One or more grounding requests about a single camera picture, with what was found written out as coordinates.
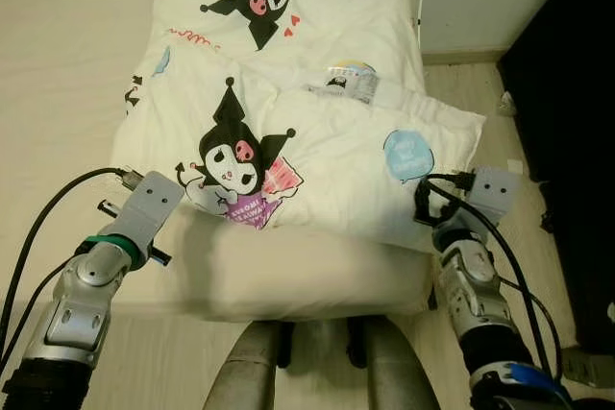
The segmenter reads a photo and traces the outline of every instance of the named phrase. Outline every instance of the black wire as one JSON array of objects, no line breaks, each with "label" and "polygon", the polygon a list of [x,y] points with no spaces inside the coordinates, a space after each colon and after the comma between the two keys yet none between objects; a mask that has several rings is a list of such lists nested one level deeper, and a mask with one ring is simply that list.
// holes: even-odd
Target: black wire
[{"label": "black wire", "polygon": [[[514,288],[515,290],[521,291],[521,287],[517,285],[515,282],[508,280],[507,278],[500,277],[500,280],[503,284],[508,285],[509,287]],[[559,342],[559,335],[557,334],[557,327],[555,326],[555,322],[549,314],[547,310],[547,306],[543,304],[533,293],[529,293],[531,296],[531,300],[536,303],[538,308],[542,311],[543,316],[545,316],[545,320],[547,324],[549,324],[549,329],[551,330],[551,335],[553,336],[553,343],[555,345],[555,376],[553,379],[557,382],[561,381],[561,377],[564,373],[564,366],[561,356],[561,343]]]},{"label": "black wire", "polygon": [[555,396],[559,399],[562,405],[566,407],[566,410],[575,410],[575,407],[573,407],[574,403],[571,402],[568,398],[565,398],[560,393],[555,393]]},{"label": "black wire", "polygon": [[472,215],[474,215],[477,219],[480,220],[480,222],[489,230],[489,232],[491,232],[491,234],[498,241],[498,244],[500,245],[500,247],[502,247],[502,250],[504,251],[506,258],[508,258],[508,262],[510,263],[512,270],[515,273],[515,277],[517,277],[517,282],[520,285],[521,295],[523,296],[523,301],[524,301],[524,304],[526,305],[526,310],[528,312],[529,326],[531,327],[531,333],[533,335],[534,343],[536,344],[536,349],[538,351],[538,358],[540,359],[540,366],[542,367],[542,370],[546,374],[551,375],[551,369],[549,367],[549,360],[547,358],[547,351],[545,350],[545,344],[543,342],[542,335],[540,333],[540,327],[538,326],[538,319],[536,319],[536,311],[534,311],[534,306],[531,302],[531,296],[529,293],[528,283],[526,282],[526,278],[523,275],[523,271],[521,270],[519,261],[517,261],[517,258],[515,257],[515,253],[510,249],[506,240],[502,237],[498,229],[493,225],[493,223],[491,223],[491,221],[486,216],[484,216],[482,213],[480,213],[477,209],[475,209],[473,206],[471,206],[467,202],[462,201],[458,197],[454,196],[453,194],[445,191],[444,189],[436,186],[435,184],[429,181],[429,179],[441,179],[441,180],[450,179],[450,178],[442,178],[442,177],[443,177],[442,175],[437,175],[437,176],[427,175],[421,180],[421,183],[424,183],[433,192],[450,200],[454,204],[460,206],[461,208],[467,210]]},{"label": "black wire", "polygon": [[427,175],[428,180],[446,180],[453,181],[455,179],[455,175],[444,175],[442,173],[432,173],[431,175]]},{"label": "black wire", "polygon": [[21,330],[23,330],[23,327],[26,325],[26,321],[28,320],[28,317],[30,316],[32,309],[35,307],[35,303],[37,302],[38,295],[40,295],[40,292],[42,292],[42,289],[45,288],[45,285],[47,285],[49,281],[52,278],[54,278],[54,276],[57,273],[61,272],[62,269],[64,269],[64,267],[66,266],[66,263],[68,263],[68,261],[70,261],[72,258],[73,256],[68,258],[60,266],[54,269],[49,274],[49,276],[47,276],[46,278],[42,280],[42,282],[38,285],[37,289],[35,290],[35,293],[32,294],[32,297],[30,298],[30,301],[28,301],[28,305],[26,306],[26,309],[23,311],[23,314],[21,315],[19,324],[17,325],[15,332],[12,334],[12,338],[9,342],[9,345],[7,346],[7,350],[2,356],[2,359],[0,359],[0,376],[2,376],[4,369],[7,367],[7,364],[9,363],[9,358],[11,357],[12,350],[14,350],[15,345],[17,344],[17,340],[19,339],[19,335],[21,334]]},{"label": "black wire", "polygon": [[43,221],[51,211],[51,209],[56,206],[56,204],[66,195],[68,191],[70,191],[76,185],[89,180],[90,178],[97,177],[99,175],[104,175],[107,173],[114,173],[115,175],[123,175],[124,171],[119,168],[99,168],[97,170],[92,170],[91,172],[87,172],[80,177],[77,177],[75,180],[71,181],[65,187],[63,187],[58,194],[56,194],[51,201],[45,206],[45,208],[38,214],[34,224],[30,228],[26,239],[23,242],[23,247],[21,248],[21,252],[19,253],[19,258],[15,263],[15,269],[12,272],[11,283],[9,285],[9,290],[7,290],[7,296],[4,300],[4,307],[2,308],[2,317],[0,318],[0,352],[4,355],[4,344],[7,339],[7,333],[9,330],[9,321],[11,319],[11,311],[12,304],[15,299],[15,294],[17,293],[17,285],[19,284],[19,280],[21,279],[21,273],[23,272],[23,268],[26,264],[26,259],[28,259],[28,253],[30,252],[30,248],[32,247],[32,243],[35,240],[38,230],[42,225]]}]

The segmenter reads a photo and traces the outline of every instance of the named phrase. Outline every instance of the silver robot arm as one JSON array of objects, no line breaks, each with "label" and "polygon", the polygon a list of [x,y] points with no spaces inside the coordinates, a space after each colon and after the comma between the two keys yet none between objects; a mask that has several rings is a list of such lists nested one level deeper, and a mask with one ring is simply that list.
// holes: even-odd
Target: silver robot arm
[{"label": "silver robot arm", "polygon": [[[480,168],[466,202],[497,225],[512,206],[518,177]],[[534,367],[514,324],[501,281],[486,249],[488,230],[458,208],[433,229],[442,272],[439,285],[470,373],[476,409],[565,409],[566,390]]]},{"label": "silver robot arm", "polygon": [[61,272],[21,365],[3,388],[5,409],[81,408],[124,276],[150,256],[168,262],[153,240],[184,189],[157,172],[134,180],[121,210],[107,204],[115,221],[86,239]]}]

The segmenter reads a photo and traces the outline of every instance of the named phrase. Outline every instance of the pink skull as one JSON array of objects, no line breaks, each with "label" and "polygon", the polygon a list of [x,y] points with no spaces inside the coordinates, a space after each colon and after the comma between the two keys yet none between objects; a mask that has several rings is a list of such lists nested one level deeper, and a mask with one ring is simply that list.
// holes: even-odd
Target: pink skull
[{"label": "pink skull", "polygon": [[237,141],[237,144],[234,146],[234,156],[237,157],[237,160],[240,162],[252,160],[254,157],[254,150],[242,139]]},{"label": "pink skull", "polygon": [[250,9],[258,16],[267,13],[267,2],[265,0],[250,0]]}]

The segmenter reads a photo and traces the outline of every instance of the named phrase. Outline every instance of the white bed sheet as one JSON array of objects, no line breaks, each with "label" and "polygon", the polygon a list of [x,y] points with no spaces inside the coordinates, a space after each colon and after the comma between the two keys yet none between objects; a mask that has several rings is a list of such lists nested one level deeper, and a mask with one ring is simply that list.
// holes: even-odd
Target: white bed sheet
[{"label": "white bed sheet", "polygon": [[[108,162],[113,134],[124,117],[121,95],[126,76],[147,42],[151,4],[152,0],[0,0],[0,146],[5,165],[0,178],[0,257],[6,267],[13,266],[28,228],[49,198],[70,179]],[[126,195],[115,181],[100,180],[62,202],[33,246],[18,300],[27,300],[82,238],[109,221],[95,209],[100,200],[121,204]],[[273,264],[279,271],[284,264],[290,270],[296,268],[285,250],[290,242],[296,258],[331,261],[330,279],[323,278],[319,290],[328,283],[346,285],[347,299],[327,306],[324,317],[411,313],[426,306],[431,289],[427,255],[408,263],[404,254],[376,244],[308,229],[256,232],[184,207],[174,213],[157,239],[157,246],[175,256],[171,265],[162,268],[150,262],[130,274],[116,304],[159,311],[196,310],[225,320],[322,317],[321,305],[283,312],[283,306],[270,304],[270,311],[255,315],[255,303],[263,301],[259,306],[265,306],[267,300],[247,298],[249,285],[244,299],[236,291],[226,291],[236,286],[236,280],[229,278],[233,254],[242,248],[252,253],[260,248],[261,254],[255,254],[258,264],[248,271],[267,271]],[[207,259],[193,259],[204,252]],[[403,271],[399,262],[406,265]],[[293,277],[300,272],[287,273],[287,286],[272,287],[272,291],[303,296],[293,291]],[[10,276],[11,271],[0,275],[3,293]],[[48,299],[50,291],[48,287],[41,298]],[[230,306],[234,308],[231,318]]]}]

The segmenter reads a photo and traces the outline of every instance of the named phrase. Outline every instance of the purple cartoon character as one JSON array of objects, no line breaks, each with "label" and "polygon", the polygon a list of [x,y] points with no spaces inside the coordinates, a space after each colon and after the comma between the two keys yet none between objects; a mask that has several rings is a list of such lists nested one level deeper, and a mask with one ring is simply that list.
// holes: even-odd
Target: purple cartoon character
[{"label": "purple cartoon character", "polygon": [[258,141],[242,122],[245,114],[233,83],[232,77],[227,79],[228,88],[213,115],[216,125],[199,143],[203,165],[190,164],[200,176],[184,181],[184,165],[179,163],[175,170],[178,183],[197,207],[262,229],[283,199],[293,196],[303,182],[279,157],[295,131],[268,134]]}]

